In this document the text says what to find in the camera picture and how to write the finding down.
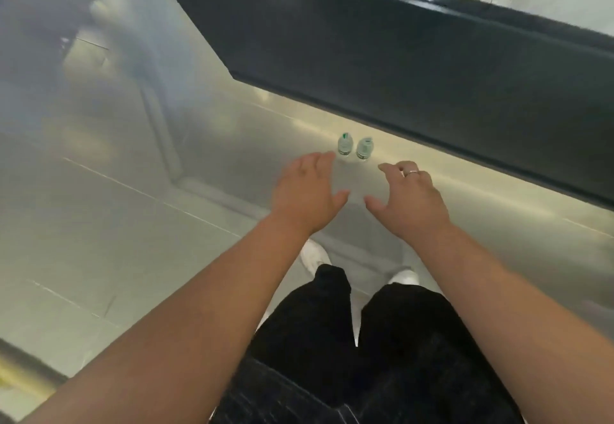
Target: person's left hand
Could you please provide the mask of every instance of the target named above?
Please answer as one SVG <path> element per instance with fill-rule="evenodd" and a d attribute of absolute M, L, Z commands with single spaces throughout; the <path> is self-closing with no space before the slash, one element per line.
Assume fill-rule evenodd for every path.
<path fill-rule="evenodd" d="M 311 153 L 292 161 L 272 193 L 271 216 L 306 237 L 322 230 L 347 203 L 349 190 L 334 196 L 330 187 L 335 153 Z"/>

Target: black panel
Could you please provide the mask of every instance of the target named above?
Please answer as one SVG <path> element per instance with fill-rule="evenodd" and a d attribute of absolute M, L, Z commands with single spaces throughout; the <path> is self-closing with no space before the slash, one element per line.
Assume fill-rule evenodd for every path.
<path fill-rule="evenodd" d="M 471 0 L 178 0 L 243 81 L 614 208 L 614 44 Z"/>

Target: person's right arm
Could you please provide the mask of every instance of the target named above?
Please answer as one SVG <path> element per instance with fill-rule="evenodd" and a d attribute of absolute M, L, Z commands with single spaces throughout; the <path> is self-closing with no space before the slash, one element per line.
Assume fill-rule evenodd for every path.
<path fill-rule="evenodd" d="M 614 423 L 614 344 L 453 225 L 413 162 L 381 164 L 387 205 L 367 209 L 412 246 L 529 424 Z"/>

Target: person's left arm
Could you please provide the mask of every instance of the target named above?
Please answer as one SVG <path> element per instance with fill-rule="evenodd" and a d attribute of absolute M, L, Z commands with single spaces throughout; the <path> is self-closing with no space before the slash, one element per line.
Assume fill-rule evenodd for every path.
<path fill-rule="evenodd" d="M 268 217 L 22 422 L 205 422 L 304 243 L 348 200 L 348 191 L 331 193 L 334 158 L 291 163 Z"/>

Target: shoe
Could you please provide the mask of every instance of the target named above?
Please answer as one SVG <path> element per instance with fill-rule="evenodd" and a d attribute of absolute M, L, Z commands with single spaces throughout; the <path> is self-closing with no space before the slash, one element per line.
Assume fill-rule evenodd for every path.
<path fill-rule="evenodd" d="M 392 277 L 389 280 L 388 285 L 391 283 L 400 283 L 402 285 L 420 285 L 420 278 L 418 277 L 418 274 L 411 269 L 405 269 Z"/>
<path fill-rule="evenodd" d="M 305 269 L 315 277 L 318 267 L 322 264 L 330 264 L 330 258 L 328 257 L 326 249 L 310 239 L 307 240 L 303 249 L 301 249 L 301 262 L 305 266 Z"/>

